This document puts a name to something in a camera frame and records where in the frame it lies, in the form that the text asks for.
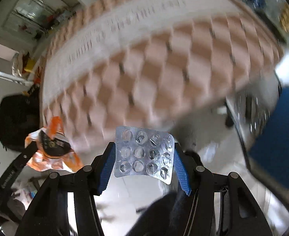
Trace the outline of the silver pill blister pack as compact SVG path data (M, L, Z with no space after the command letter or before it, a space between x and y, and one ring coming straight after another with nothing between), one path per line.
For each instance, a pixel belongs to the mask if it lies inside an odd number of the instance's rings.
M116 128L115 177L145 175L169 185L172 181L175 141L153 129Z

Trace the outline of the orange plastic snack wrapper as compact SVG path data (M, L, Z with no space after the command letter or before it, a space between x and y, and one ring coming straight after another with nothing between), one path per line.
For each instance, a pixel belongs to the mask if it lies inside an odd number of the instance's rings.
M84 166L65 136L62 119L58 116L52 117L48 126L29 133L25 147L31 144L35 144L35 153L26 165L35 171L54 169L75 173Z

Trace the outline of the person leg dark trousers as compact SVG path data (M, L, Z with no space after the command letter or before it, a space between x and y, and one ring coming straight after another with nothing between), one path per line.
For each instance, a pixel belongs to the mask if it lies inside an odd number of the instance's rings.
M127 235L183 235L192 203L181 188L170 192L148 207Z

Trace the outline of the metal tray with utensils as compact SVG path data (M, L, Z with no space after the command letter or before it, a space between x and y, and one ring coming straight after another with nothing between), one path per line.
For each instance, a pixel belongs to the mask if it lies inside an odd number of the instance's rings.
M262 134L279 97L277 87L272 89L263 87L243 89L226 98L227 109L245 151L249 151Z

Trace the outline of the black bag on chair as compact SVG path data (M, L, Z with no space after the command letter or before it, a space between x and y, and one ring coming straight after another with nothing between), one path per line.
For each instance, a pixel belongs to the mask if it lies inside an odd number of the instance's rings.
M7 95L0 103L0 142L5 149L22 152L25 138L40 127L39 95Z

